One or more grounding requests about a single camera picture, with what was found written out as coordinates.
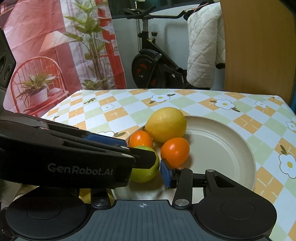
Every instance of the brand logo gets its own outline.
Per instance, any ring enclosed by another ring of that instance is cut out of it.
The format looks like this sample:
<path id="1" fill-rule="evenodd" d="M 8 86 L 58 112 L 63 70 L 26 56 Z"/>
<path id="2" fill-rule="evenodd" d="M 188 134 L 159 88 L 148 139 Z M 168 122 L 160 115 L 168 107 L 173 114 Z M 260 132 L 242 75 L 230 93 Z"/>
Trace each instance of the brand logo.
<path id="1" fill-rule="evenodd" d="M 51 172 L 60 172 L 60 173 L 76 173 L 76 174 L 86 174 L 86 175 L 112 175 L 113 169 L 90 169 L 90 168 L 80 168 L 78 166 L 72 166 L 72 167 L 63 167 L 63 166 L 57 166 L 55 163 L 50 163 L 47 166 L 47 169 Z"/>

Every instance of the orange fruit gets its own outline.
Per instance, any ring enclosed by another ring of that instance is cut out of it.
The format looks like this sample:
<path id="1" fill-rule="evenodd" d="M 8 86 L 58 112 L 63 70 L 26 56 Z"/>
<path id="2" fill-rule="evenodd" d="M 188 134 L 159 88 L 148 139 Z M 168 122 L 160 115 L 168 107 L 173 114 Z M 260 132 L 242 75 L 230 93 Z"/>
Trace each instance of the orange fruit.
<path id="1" fill-rule="evenodd" d="M 147 132 L 136 131 L 131 135 L 128 145 L 130 147 L 148 146 L 153 148 L 153 141 Z"/>
<path id="2" fill-rule="evenodd" d="M 161 159 L 167 159 L 172 167 L 179 167 L 188 158 L 189 151 L 189 142 L 182 137 L 176 137 L 163 144 L 160 156 Z"/>

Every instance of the table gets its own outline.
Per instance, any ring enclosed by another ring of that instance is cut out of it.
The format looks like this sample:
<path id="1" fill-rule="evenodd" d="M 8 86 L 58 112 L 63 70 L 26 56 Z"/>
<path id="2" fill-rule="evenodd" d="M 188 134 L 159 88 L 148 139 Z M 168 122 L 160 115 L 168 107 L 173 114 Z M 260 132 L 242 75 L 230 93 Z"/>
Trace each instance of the table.
<path id="1" fill-rule="evenodd" d="M 278 96 L 183 89 L 80 90 L 42 118 L 125 139 L 163 107 L 237 131 L 257 167 L 255 192 L 277 210 L 270 238 L 296 240 L 296 116 Z"/>

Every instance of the white quilted jacket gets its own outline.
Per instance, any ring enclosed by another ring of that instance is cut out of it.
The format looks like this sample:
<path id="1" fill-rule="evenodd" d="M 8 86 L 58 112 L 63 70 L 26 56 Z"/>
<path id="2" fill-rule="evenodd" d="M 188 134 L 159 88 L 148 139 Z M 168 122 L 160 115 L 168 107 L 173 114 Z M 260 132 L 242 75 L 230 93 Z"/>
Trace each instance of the white quilted jacket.
<path id="1" fill-rule="evenodd" d="M 211 88 L 214 69 L 225 63 L 224 25 L 219 2 L 207 5 L 188 18 L 189 58 L 187 81 L 199 88 Z"/>

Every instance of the yellow flower center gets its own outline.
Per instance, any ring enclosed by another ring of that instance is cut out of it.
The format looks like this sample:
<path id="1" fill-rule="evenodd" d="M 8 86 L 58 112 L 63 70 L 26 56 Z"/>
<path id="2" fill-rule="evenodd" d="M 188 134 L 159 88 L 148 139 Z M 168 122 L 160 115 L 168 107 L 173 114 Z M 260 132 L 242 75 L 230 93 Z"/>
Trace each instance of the yellow flower center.
<path id="1" fill-rule="evenodd" d="M 289 168 L 292 168 L 292 167 L 293 167 L 293 163 L 291 163 L 290 161 L 288 161 L 287 166 L 288 166 Z"/>

